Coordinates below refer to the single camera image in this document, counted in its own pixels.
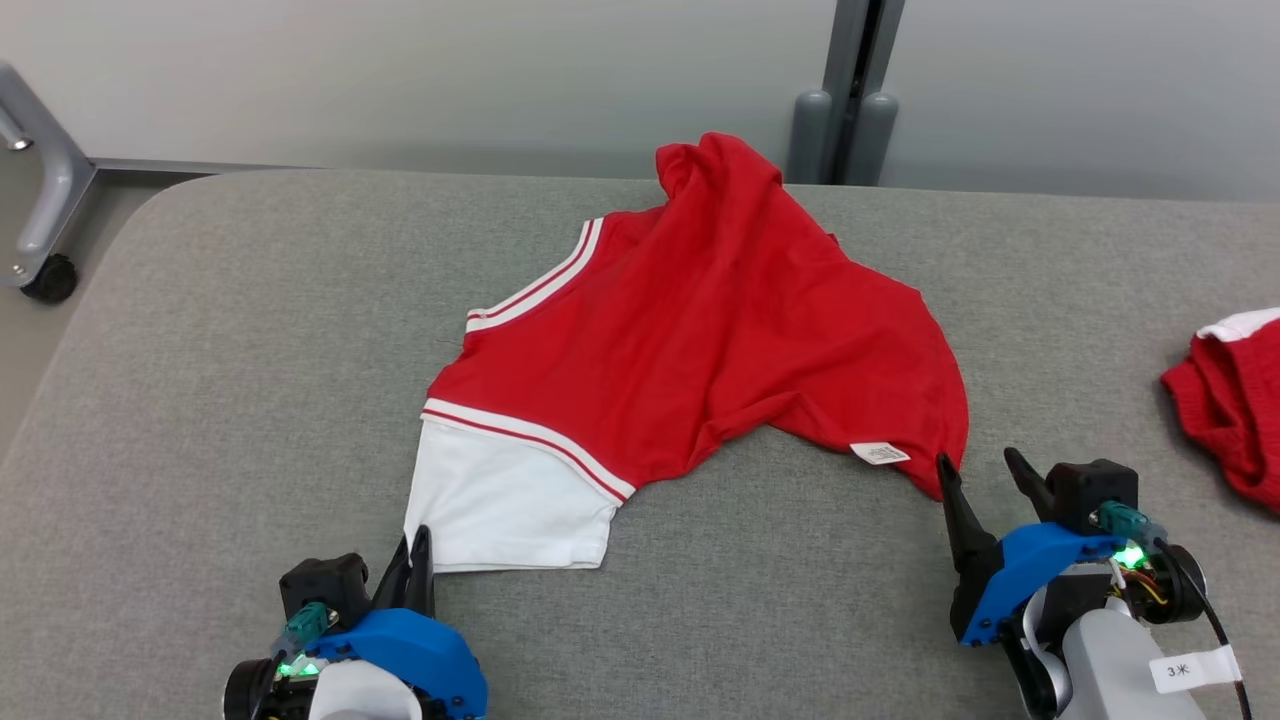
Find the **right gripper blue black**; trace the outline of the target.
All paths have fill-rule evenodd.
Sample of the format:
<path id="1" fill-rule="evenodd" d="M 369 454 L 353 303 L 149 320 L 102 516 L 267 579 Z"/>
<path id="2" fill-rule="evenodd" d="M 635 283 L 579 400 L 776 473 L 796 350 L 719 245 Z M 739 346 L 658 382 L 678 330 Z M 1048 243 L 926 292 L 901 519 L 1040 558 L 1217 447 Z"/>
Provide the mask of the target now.
<path id="1" fill-rule="evenodd" d="M 1015 447 L 1004 450 L 1015 486 L 1041 521 L 1055 521 L 1055 497 L 1046 479 Z M 1130 606 L 1139 619 L 1160 625 L 1189 623 L 1207 610 L 1204 578 L 1196 560 L 1169 543 L 1157 523 L 1088 523 L 1079 533 L 1057 523 L 1019 527 L 1001 539 L 973 511 L 952 459 L 940 454 L 936 469 L 948 542 L 959 583 L 950 625 L 963 646 L 996 644 L 1032 597 L 1068 569 L 1116 560 L 1121 577 L 1138 585 Z"/>

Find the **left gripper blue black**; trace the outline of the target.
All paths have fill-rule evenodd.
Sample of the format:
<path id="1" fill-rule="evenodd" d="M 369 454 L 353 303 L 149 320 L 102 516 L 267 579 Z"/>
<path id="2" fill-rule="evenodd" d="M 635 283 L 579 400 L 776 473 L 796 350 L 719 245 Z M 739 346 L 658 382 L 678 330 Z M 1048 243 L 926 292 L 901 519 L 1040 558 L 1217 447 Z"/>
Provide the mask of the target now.
<path id="1" fill-rule="evenodd" d="M 411 546 L 399 542 L 372 607 L 347 632 L 338 629 L 337 611 L 301 609 L 285 621 L 266 659 L 232 670 L 223 717 L 488 716 L 486 678 L 465 638 L 426 618 L 436 614 L 428 525 L 417 528 Z"/>

